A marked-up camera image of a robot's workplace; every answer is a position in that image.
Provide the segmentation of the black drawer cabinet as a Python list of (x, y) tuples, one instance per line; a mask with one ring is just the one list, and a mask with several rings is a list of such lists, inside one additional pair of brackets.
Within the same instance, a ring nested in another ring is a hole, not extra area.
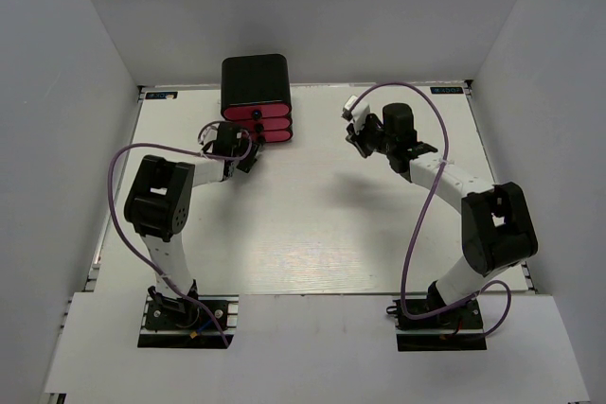
[[(222, 117), (223, 111), (231, 106), (277, 103), (287, 104), (291, 107), (291, 112), (285, 117), (292, 119), (288, 63), (283, 55), (250, 55), (229, 57), (223, 60)], [(241, 120), (231, 122), (241, 125)], [(293, 131), (293, 120), (288, 129)]]

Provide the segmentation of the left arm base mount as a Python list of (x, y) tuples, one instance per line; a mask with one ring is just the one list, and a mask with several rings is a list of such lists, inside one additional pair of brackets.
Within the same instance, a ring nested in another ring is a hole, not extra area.
[[(227, 341), (236, 333), (239, 296), (200, 297), (217, 319)], [(191, 315), (169, 311), (147, 297), (137, 341), (138, 348), (226, 349), (222, 335), (205, 311), (195, 308)]]

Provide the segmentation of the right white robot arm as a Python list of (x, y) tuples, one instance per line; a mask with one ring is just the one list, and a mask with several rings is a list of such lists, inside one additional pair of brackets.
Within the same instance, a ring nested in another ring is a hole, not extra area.
[(428, 189), (430, 198), (448, 203), (461, 218), (462, 256), (427, 290), (427, 313), (438, 326), (458, 320), (462, 306), (505, 269), (538, 251), (538, 239), (523, 189), (492, 184), (447, 161), (419, 141), (412, 109), (391, 103), (376, 116), (356, 96), (343, 108), (347, 141), (367, 158), (385, 156), (407, 182)]

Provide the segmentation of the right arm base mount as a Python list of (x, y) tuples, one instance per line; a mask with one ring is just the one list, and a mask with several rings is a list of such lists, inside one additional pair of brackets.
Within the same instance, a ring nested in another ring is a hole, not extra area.
[(395, 320), (399, 352), (462, 352), (487, 349), (484, 323), (476, 301), (471, 301), (465, 307), (421, 320), (406, 318), (399, 299), (394, 300), (385, 312)]

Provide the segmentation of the pink drawer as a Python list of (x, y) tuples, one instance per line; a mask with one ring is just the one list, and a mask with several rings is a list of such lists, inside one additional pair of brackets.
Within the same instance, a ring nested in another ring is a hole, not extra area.
[(266, 118), (285, 117), (291, 112), (291, 107), (287, 104), (258, 104), (258, 105), (237, 105), (226, 108), (223, 111), (223, 117), (227, 120), (261, 120)]
[(279, 144), (290, 141), (293, 132), (290, 129), (252, 132), (252, 137), (255, 142), (260, 144)]
[(242, 120), (240, 124), (247, 130), (255, 133), (287, 130), (292, 125), (290, 117), (269, 117), (261, 119)]

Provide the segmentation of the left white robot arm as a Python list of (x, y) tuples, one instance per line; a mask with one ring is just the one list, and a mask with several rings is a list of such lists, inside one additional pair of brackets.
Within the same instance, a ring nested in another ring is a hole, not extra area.
[(228, 121), (213, 122), (199, 134), (201, 150), (194, 162), (172, 162), (164, 157), (142, 158), (124, 204), (124, 218), (148, 249), (156, 274), (149, 288), (155, 302), (180, 327), (194, 325), (200, 316), (195, 279), (187, 267), (183, 247), (191, 193), (197, 186), (222, 183), (237, 170), (249, 172), (266, 140)]

